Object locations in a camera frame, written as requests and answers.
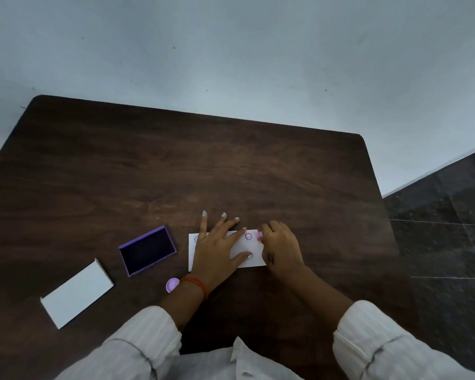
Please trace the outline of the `white striped shirt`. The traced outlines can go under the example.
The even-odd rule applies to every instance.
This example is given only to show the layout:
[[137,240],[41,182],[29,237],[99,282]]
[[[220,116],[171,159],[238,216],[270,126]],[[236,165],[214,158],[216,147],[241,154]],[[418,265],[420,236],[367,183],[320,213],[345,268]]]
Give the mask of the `white striped shirt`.
[[[365,300],[350,307],[333,335],[332,351],[348,380],[475,380],[474,371]],[[55,380],[304,380],[240,338],[227,348],[180,355],[181,337],[163,308],[147,307]]]

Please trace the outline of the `red thread wristband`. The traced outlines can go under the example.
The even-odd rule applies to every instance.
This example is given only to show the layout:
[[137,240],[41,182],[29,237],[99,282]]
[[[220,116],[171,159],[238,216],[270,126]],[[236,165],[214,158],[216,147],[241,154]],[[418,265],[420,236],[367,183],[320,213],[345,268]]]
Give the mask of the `red thread wristband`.
[[197,287],[199,287],[201,289],[201,291],[203,292],[203,298],[204,298],[204,301],[206,301],[209,297],[209,290],[208,290],[208,287],[207,285],[201,281],[200,279],[196,278],[196,277],[193,277],[191,275],[186,275],[184,276],[183,278],[181,278],[180,280],[180,283],[181,282],[190,282],[190,283],[193,283],[195,284]]

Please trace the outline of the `person's right hand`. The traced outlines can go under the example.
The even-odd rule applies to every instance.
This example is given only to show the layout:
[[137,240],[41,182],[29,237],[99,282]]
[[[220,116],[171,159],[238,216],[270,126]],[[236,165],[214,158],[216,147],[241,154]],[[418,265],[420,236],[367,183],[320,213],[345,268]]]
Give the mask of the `person's right hand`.
[[282,281],[305,266],[297,238],[288,226],[287,243],[282,248],[263,249],[262,259],[272,274]]

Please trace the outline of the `person's left hand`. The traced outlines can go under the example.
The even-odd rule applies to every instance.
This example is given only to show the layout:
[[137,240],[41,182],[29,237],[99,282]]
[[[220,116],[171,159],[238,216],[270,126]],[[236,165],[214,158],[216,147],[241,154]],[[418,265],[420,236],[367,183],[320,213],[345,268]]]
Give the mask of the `person's left hand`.
[[190,275],[202,280],[207,285],[209,292],[212,292],[236,271],[230,264],[230,249],[247,232],[244,227],[235,231],[225,240],[221,240],[221,222],[225,219],[227,219],[227,214],[223,213],[210,231],[207,228],[207,236],[199,241],[198,235],[196,242]]

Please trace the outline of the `person's left forearm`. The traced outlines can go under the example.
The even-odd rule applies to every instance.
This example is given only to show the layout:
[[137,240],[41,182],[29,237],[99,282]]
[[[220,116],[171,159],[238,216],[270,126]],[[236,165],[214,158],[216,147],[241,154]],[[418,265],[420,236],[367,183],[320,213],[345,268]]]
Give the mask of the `person's left forearm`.
[[203,302],[203,292],[199,287],[181,282],[158,306],[168,313],[177,329],[183,331]]

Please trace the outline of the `person's right forearm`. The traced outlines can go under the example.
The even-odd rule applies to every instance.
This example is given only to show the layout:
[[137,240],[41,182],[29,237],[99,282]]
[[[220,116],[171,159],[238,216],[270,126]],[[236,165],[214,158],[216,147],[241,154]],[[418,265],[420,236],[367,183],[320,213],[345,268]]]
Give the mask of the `person's right forearm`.
[[304,265],[287,268],[277,276],[329,332],[336,331],[340,320],[354,304]]

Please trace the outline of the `purple ink pad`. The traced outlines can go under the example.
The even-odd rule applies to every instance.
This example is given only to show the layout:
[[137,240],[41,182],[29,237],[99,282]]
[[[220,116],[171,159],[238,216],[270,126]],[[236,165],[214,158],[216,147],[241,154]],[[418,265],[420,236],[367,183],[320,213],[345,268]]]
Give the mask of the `purple ink pad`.
[[129,278],[177,253],[164,225],[120,245],[118,249]]

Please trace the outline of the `white stamped paper card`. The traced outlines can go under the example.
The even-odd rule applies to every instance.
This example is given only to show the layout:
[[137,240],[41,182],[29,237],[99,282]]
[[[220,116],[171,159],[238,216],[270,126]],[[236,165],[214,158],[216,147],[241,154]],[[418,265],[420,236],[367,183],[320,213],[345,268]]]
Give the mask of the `white stamped paper card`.
[[[263,245],[256,239],[257,230],[247,230],[241,238],[230,249],[230,258],[241,252],[251,252],[253,256],[244,262],[239,268],[260,267],[266,265],[262,259]],[[198,234],[188,235],[188,271],[192,271],[193,260]]]

